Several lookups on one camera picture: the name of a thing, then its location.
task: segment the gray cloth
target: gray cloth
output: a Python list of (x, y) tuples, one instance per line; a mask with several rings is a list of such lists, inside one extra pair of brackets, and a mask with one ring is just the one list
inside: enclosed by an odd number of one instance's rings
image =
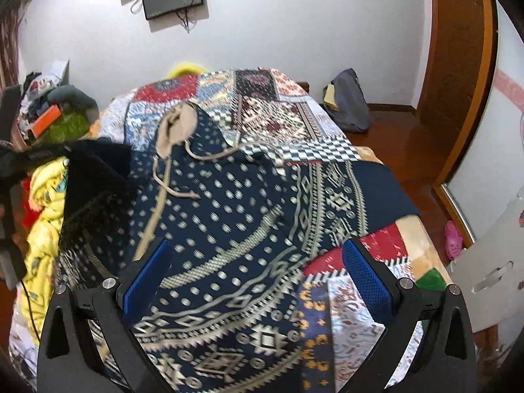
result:
[(95, 99), (71, 85), (60, 86), (50, 91), (47, 95), (47, 102), (49, 105), (69, 103), (78, 109), (98, 109)]
[(332, 81), (335, 87), (335, 102), (339, 110), (329, 109), (327, 112), (342, 131), (361, 133), (369, 128), (371, 123), (369, 108), (358, 83), (357, 74), (353, 69), (346, 69)]

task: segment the wooden trim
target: wooden trim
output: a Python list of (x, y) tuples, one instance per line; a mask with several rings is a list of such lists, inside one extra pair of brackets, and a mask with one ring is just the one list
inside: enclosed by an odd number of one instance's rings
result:
[(431, 82), (431, 71), (435, 63), (435, 53), (437, 48), (437, 31), (439, 26), (439, 1), (431, 0), (431, 36), (429, 40), (428, 64), (424, 73), (424, 82), (422, 83), (422, 91), (420, 92), (419, 103), (417, 105), (416, 117), (420, 120), (422, 110), (425, 102), (428, 99), (428, 92)]
[(417, 111), (410, 104), (394, 104), (394, 103), (368, 103), (370, 111), (382, 110), (392, 112), (411, 112), (415, 115)]
[(457, 170), (466, 153), (467, 147), (473, 139), (476, 127), (484, 112), (489, 91), (491, 90), (497, 55), (497, 28), (494, 27), (497, 22), (497, 12), (494, 0), (482, 0), (482, 2), (484, 5), (484, 44), (477, 84), (464, 124), (460, 129), (457, 141), (450, 155), (447, 157), (444, 167), (435, 180), (435, 186), (450, 181)]
[(447, 211), (447, 213), (450, 215), (451, 220), (453, 223), (455, 223), (455, 226), (460, 231), (460, 234), (464, 238), (464, 246), (466, 248), (469, 248), (471, 245), (473, 245), (473, 238), (471, 238), (469, 232), (467, 231), (464, 223), (462, 222), (462, 218), (457, 212), (457, 209), (453, 205), (453, 203), (448, 198), (446, 192), (444, 192), (444, 189), (442, 187), (442, 184), (434, 185), (433, 191), (439, 198), (438, 201), (441, 204), (441, 206), (444, 207), (444, 209)]

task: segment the wooden door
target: wooden door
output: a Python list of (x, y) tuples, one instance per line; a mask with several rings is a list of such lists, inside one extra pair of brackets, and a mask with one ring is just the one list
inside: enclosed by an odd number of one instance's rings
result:
[(468, 114), (483, 57), (485, 23), (493, 28), (491, 0), (433, 0), (430, 53), (417, 116), (451, 151)]

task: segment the white wall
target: white wall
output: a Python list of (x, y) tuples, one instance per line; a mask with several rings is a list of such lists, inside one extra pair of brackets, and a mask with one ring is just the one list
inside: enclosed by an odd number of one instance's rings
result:
[[(497, 2), (496, 69), (524, 87), (524, 44)], [(475, 237), (480, 239), (524, 184), (522, 112), (492, 87), (475, 137), (448, 187)]]
[(353, 67), (369, 102), (411, 104), (423, 1), (208, 0), (187, 34), (173, 14), (151, 22), (142, 11), (131, 14), (131, 0), (33, 0), (20, 53), (28, 71), (70, 58), (70, 83), (101, 107), (181, 61), (209, 70), (273, 66), (308, 81), (317, 100), (327, 82)]
[(411, 99), (411, 106), (417, 108), (422, 93), (422, 86), (424, 85), (425, 70), (428, 66), (429, 57), (429, 43), (431, 41), (431, 21), (433, 17), (433, 1), (423, 0), (424, 2), (424, 23), (422, 26), (422, 40), (420, 46), (419, 68), (417, 73), (417, 82), (413, 90), (413, 97)]

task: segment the wooden floor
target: wooden floor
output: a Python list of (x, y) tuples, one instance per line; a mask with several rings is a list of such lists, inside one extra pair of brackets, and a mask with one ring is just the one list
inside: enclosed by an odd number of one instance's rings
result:
[(444, 264), (444, 225), (448, 215), (431, 192), (447, 153), (410, 112), (372, 111), (372, 124), (366, 134), (347, 134), (356, 146), (368, 146), (391, 170), (420, 211), (424, 223)]

